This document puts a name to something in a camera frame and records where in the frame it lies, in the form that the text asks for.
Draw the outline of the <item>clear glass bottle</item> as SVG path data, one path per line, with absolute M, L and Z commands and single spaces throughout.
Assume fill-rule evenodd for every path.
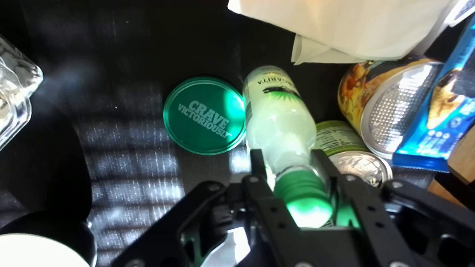
M 30 97 L 43 79 L 41 68 L 0 35 L 0 151 L 31 119 Z

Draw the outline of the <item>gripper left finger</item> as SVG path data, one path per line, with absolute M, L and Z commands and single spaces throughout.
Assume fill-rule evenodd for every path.
M 261 150 L 251 150 L 251 173 L 224 186 L 204 181 L 129 245 L 111 267 L 203 267 L 227 232 L 243 227 L 250 252 L 235 267 L 309 265 L 304 237 L 284 202 L 266 182 Z

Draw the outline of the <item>pale green bottle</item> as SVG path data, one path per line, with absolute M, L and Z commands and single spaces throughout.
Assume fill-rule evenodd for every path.
M 272 174 L 269 184 L 300 228 L 320 228 L 333 209 L 326 181 L 311 165 L 315 122 L 288 74 L 260 66 L 243 83 L 246 139 L 260 150 Z

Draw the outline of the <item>black cup with white lid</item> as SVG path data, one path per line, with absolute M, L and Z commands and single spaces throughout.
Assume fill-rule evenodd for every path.
M 0 267 L 96 267 L 97 244 L 85 220 L 48 211 L 0 227 Z

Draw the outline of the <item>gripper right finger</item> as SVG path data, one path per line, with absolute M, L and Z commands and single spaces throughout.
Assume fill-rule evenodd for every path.
M 325 267 L 475 267 L 475 213 L 405 181 L 380 189 L 341 174 L 322 150 L 311 164 L 327 179 L 336 228 L 317 248 Z

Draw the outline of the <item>green labelled tin can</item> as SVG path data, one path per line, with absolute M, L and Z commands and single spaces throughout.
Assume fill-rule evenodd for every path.
M 345 121 L 323 121 L 315 125 L 315 149 L 321 149 L 342 174 L 353 174 L 373 187 L 393 179 L 388 162 L 371 152 Z

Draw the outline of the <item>white paper bag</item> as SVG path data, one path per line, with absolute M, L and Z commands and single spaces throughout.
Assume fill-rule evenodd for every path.
M 295 34 L 291 61 L 397 60 L 417 49 L 459 0 L 229 0 L 227 8 Z

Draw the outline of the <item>wooden block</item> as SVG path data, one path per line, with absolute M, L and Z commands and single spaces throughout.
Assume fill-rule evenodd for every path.
M 475 125 L 458 142 L 448 167 L 448 173 L 436 174 L 429 192 L 475 212 Z

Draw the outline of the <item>yellow can with silver lid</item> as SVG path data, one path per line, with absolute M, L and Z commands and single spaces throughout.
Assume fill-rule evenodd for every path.
M 392 160 L 441 67 L 418 55 L 357 63 L 340 82 L 338 105 L 366 146 Z

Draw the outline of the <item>white printed packet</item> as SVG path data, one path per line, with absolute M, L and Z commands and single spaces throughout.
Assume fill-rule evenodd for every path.
M 475 12 L 475 0 L 452 0 L 443 25 L 454 27 Z

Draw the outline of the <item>green round lid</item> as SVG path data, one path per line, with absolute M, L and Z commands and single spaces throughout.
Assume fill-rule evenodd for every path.
M 222 154 L 244 139 L 244 98 L 222 79 L 189 78 L 166 98 L 163 121 L 171 139 L 188 152 Z

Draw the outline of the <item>blue snack packet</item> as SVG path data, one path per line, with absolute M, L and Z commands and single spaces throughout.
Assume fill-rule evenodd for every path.
M 475 121 L 475 98 L 453 88 L 475 50 L 475 14 L 465 25 L 393 154 L 395 166 L 449 172 L 448 159 Z

